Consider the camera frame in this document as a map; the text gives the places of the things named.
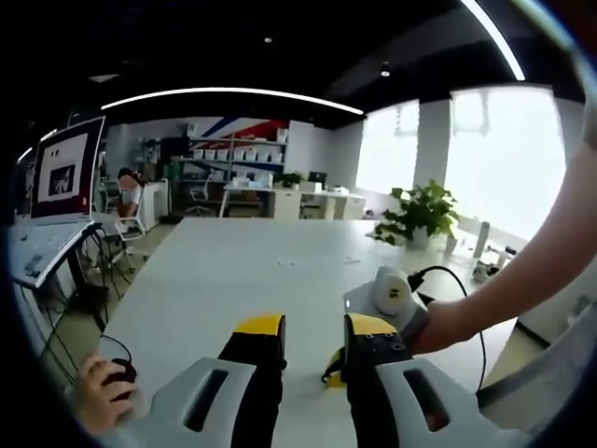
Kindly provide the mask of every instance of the green leaves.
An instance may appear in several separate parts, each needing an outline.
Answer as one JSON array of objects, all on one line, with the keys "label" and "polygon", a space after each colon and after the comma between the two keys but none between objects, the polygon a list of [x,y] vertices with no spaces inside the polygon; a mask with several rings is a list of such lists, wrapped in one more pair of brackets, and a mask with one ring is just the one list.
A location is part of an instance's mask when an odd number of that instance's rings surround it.
[{"label": "green leaves", "polygon": [[[402,199],[405,193],[408,200]],[[387,231],[411,240],[417,228],[426,228],[429,236],[441,233],[451,235],[451,226],[459,218],[453,210],[456,200],[435,180],[430,180],[425,187],[416,186],[410,191],[392,189],[391,196],[399,200],[401,211],[383,212],[386,222],[376,227],[375,234],[379,237],[376,239],[390,243],[390,235],[382,237],[382,233]],[[392,238],[392,241],[390,244],[395,244],[396,238]]]},{"label": "green leaves", "polygon": [[283,187],[290,188],[293,185],[299,184],[301,180],[303,180],[303,175],[298,171],[294,173],[277,173],[273,175],[273,183],[282,183]]}]

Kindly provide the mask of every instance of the laptop screen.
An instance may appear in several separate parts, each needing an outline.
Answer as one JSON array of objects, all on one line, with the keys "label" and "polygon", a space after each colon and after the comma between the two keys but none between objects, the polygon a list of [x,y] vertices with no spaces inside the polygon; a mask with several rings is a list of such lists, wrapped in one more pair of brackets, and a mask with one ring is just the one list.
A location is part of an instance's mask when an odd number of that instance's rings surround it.
[{"label": "laptop screen", "polygon": [[89,215],[95,157],[104,117],[55,133],[35,155],[31,218]]}]

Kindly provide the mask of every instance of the led light strip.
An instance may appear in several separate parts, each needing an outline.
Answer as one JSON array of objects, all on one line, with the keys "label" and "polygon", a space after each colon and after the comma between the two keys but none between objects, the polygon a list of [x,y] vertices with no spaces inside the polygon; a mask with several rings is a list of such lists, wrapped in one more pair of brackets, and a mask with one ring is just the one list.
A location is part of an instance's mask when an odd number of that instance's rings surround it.
[{"label": "led light strip", "polygon": [[56,132],[58,132],[57,129],[54,129],[53,131],[50,131],[49,133],[47,133],[46,135],[44,135],[43,137],[41,137],[39,139],[40,142],[43,142],[44,140],[46,140],[47,138],[51,137],[52,135],[54,135]]},{"label": "led light strip", "polygon": [[500,30],[497,29],[495,23],[490,19],[487,13],[483,10],[482,7],[475,0],[460,0],[462,4],[468,8],[468,10],[477,18],[479,23],[483,25],[483,28],[489,33],[492,37],[493,42],[502,52],[502,56],[506,59],[507,64],[510,66],[510,70],[512,70],[512,74],[517,81],[524,81],[526,77],[524,76],[521,66],[519,62],[516,60],[512,49],[507,44],[506,40],[500,33]]},{"label": "led light strip", "polygon": [[27,154],[29,154],[31,151],[33,151],[33,150],[34,150],[34,149],[33,149],[33,147],[30,147],[30,148],[29,148],[29,149],[27,149],[25,152],[23,152],[23,153],[21,154],[21,156],[20,156],[20,157],[17,159],[17,163],[21,163],[21,161],[22,161],[22,160],[25,158],[25,156],[26,156]]},{"label": "led light strip", "polygon": [[205,92],[234,92],[234,93],[257,93],[261,95],[271,96],[282,96],[284,98],[291,98],[293,100],[308,101],[310,103],[316,103],[319,105],[327,105],[329,107],[335,107],[346,112],[351,112],[356,115],[363,115],[363,111],[349,107],[348,105],[339,105],[338,103],[332,103],[331,101],[320,100],[319,98],[313,98],[312,96],[297,95],[295,93],[287,93],[285,91],[266,91],[262,89],[246,89],[242,87],[196,87],[192,89],[175,89],[173,91],[156,91],[154,93],[146,93],[145,95],[133,96],[125,100],[115,101],[109,105],[103,105],[102,110],[106,110],[115,105],[124,105],[133,101],[145,100],[146,98],[156,98],[158,96],[176,95],[177,93],[205,93]]}]

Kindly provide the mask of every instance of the black ceiling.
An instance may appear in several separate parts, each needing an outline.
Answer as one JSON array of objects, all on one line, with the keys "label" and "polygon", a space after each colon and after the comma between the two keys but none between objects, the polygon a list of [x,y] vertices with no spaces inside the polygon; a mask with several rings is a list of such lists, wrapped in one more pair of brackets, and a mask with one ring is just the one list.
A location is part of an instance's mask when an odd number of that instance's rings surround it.
[{"label": "black ceiling", "polygon": [[[511,82],[493,42],[482,41],[394,67],[390,77],[376,77],[341,97],[326,96],[367,56],[381,67],[389,55],[380,48],[391,39],[456,8],[462,8],[458,0],[396,5],[119,0],[97,6],[79,2],[75,8],[54,2],[27,7],[11,65],[15,151],[64,126],[73,112],[85,117],[101,105],[152,91],[252,87],[311,95],[367,112],[411,98],[434,99],[456,89]],[[272,42],[265,43],[265,37]],[[581,95],[565,56],[547,39],[535,35],[509,43],[528,81]],[[101,84],[89,80],[108,74],[119,76]],[[301,119],[331,128],[358,119],[299,101],[221,93],[175,95],[107,112],[112,123],[200,115]]]}]

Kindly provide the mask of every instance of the keyboard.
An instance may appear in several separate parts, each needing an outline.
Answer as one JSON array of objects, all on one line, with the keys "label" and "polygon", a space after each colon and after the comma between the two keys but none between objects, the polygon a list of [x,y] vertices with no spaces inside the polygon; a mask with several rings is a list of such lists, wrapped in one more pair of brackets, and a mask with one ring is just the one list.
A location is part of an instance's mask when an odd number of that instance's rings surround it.
[{"label": "keyboard", "polygon": [[41,287],[49,272],[90,225],[79,222],[10,228],[8,254],[13,279],[27,287]]}]

